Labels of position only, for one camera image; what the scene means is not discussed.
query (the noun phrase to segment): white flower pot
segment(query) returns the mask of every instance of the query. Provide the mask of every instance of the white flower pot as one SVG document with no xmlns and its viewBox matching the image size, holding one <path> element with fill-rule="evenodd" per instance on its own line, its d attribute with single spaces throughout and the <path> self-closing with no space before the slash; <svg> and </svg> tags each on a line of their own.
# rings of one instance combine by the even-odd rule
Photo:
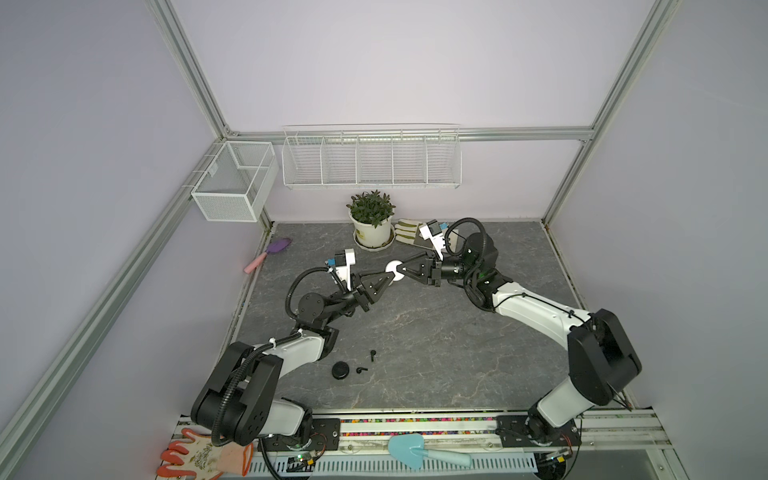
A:
<svg viewBox="0 0 768 480">
<path fill-rule="evenodd" d="M 352 217 L 352 214 L 349 214 L 349 218 L 355 224 L 357 241 L 364 247 L 379 248 L 387 243 L 389 237 L 392 236 L 392 217 L 384 220 L 377 227 L 370 223 L 360 223 Z"/>
</svg>

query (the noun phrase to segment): white wire basket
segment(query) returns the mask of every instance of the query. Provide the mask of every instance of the white wire basket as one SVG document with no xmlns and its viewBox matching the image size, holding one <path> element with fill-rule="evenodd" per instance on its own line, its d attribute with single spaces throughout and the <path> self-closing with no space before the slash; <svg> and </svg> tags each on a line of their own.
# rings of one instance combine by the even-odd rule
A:
<svg viewBox="0 0 768 480">
<path fill-rule="evenodd" d="M 295 134 L 283 146 L 288 188 L 458 187 L 458 130 Z"/>
<path fill-rule="evenodd" d="M 208 220 L 257 222 L 277 171 L 270 142 L 226 141 L 192 197 Z"/>
</svg>

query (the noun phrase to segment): perforated metal strip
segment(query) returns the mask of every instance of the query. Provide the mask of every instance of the perforated metal strip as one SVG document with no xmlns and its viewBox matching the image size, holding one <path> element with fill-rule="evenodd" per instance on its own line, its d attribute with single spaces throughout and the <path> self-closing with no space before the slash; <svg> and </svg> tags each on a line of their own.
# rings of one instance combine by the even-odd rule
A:
<svg viewBox="0 0 768 480">
<path fill-rule="evenodd" d="M 273 459 L 277 472 L 284 477 L 306 477 L 306 472 L 286 473 L 287 456 Z M 344 475 L 377 477 L 439 477 L 445 475 L 463 475 L 469 473 L 533 473 L 536 462 L 532 453 L 475 453 L 472 454 L 472 467 L 465 468 L 440 462 L 431 458 L 424 459 L 421 470 L 412 470 L 391 455 L 327 455 L 317 462 L 313 477 L 339 477 Z M 225 475 L 222 478 L 242 478 L 239 475 Z M 269 478 L 264 461 L 255 455 L 246 478 Z"/>
</svg>

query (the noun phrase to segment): gray marble tabletop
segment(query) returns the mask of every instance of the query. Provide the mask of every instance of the gray marble tabletop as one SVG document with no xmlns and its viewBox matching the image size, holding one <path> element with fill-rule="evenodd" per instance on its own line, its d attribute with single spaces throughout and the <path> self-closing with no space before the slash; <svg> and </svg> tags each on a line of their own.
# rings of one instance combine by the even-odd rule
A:
<svg viewBox="0 0 768 480">
<path fill-rule="evenodd" d="M 486 223 L 499 251 L 497 268 L 535 293 L 568 305 L 574 297 L 548 239 L 535 222 Z M 474 227 L 467 226 L 471 233 Z M 337 250 L 354 246 L 350 223 L 278 223 L 273 239 L 293 243 L 267 257 L 259 272 L 238 340 L 265 343 L 293 326 L 283 304 L 302 271 L 322 266 Z M 383 270 L 388 261 L 422 249 L 395 242 L 382 252 L 355 248 L 355 270 Z M 307 277 L 294 296 L 331 294 L 330 277 Z M 476 309 L 463 291 L 404 279 L 394 283 L 368 313 L 361 309 L 331 326 L 334 350 L 280 380 L 277 396 L 316 409 L 506 408 L 527 409 L 568 373 L 566 352 L 554 340 L 511 318 Z M 376 350 L 376 361 L 369 352 Z M 331 376 L 338 361 L 349 364 L 343 380 Z M 367 372 L 355 373 L 363 366 Z"/>
</svg>

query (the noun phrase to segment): green leaves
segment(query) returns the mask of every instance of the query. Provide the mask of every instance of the green leaves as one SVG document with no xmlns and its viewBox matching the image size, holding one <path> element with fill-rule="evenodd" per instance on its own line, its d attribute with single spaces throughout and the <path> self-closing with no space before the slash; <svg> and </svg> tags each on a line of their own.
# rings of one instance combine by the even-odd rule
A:
<svg viewBox="0 0 768 480">
<path fill-rule="evenodd" d="M 392 216 L 395 206 L 389 202 L 389 195 L 383 196 L 378 190 L 352 195 L 352 203 L 347 205 L 352 218 L 360 223 L 377 227 Z"/>
</svg>

